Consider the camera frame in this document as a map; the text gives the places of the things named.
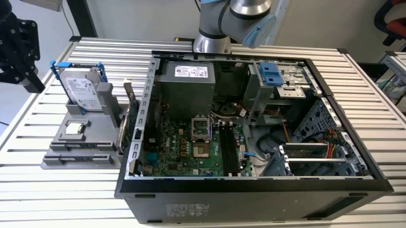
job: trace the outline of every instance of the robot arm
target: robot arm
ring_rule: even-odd
[[[193,51],[230,53],[229,37],[249,48],[264,44],[273,25],[270,0],[201,0]]]
[[[30,93],[42,92],[34,66],[38,59],[37,24],[18,19],[9,1],[0,0],[0,82],[22,85]]]

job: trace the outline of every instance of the metal extrusion surface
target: metal extrusion surface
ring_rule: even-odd
[[[122,80],[138,97],[152,50],[190,51],[189,42],[144,42],[82,38],[58,58],[105,64],[113,95],[126,103]],[[345,116],[393,188],[393,193],[333,221],[305,223],[226,223],[209,227],[401,228],[406,226],[406,122],[381,97],[348,55],[335,49],[232,45],[232,53],[309,58],[328,84]],[[10,227],[141,226],[122,200],[113,199],[118,170],[42,170],[41,158],[65,114],[59,83],[45,75],[46,89],[31,95],[0,137],[0,221]],[[204,224],[189,224],[204,227]]]

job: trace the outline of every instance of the sticker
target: sticker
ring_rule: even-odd
[[[201,77],[208,78],[205,66],[177,66],[174,68],[174,77]]]
[[[168,217],[204,217],[208,214],[209,204],[166,204]]]
[[[246,114],[246,110],[242,108],[242,109],[240,110],[240,116],[244,117],[245,114]]]
[[[87,111],[100,111],[101,105],[93,83],[85,78],[74,77],[66,78],[65,81],[77,105]]]

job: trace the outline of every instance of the green circuit board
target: green circuit board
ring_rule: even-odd
[[[241,127],[233,127],[236,140],[246,148]],[[164,121],[161,133],[161,145],[157,152],[157,163],[154,166],[144,166],[148,176],[205,176],[222,177],[222,158],[220,150],[217,126],[212,126],[212,139],[209,143],[190,142],[190,122]],[[240,153],[240,147],[234,146],[234,153]],[[245,168],[240,170],[241,176],[250,176],[249,161]]]

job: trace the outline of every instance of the power cable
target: power cable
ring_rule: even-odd
[[[65,22],[67,23],[67,26],[69,26],[69,28],[70,28],[70,31],[71,31],[71,36],[74,36],[74,34],[73,34],[73,29],[71,29],[71,26],[70,26],[70,23],[69,23],[67,17],[65,16],[65,13],[63,13],[63,6],[61,6],[61,8],[62,8],[62,15],[63,15]]]
[[[200,7],[198,7],[197,0],[194,0],[194,4],[196,4],[197,10],[198,10],[198,12],[200,12]]]

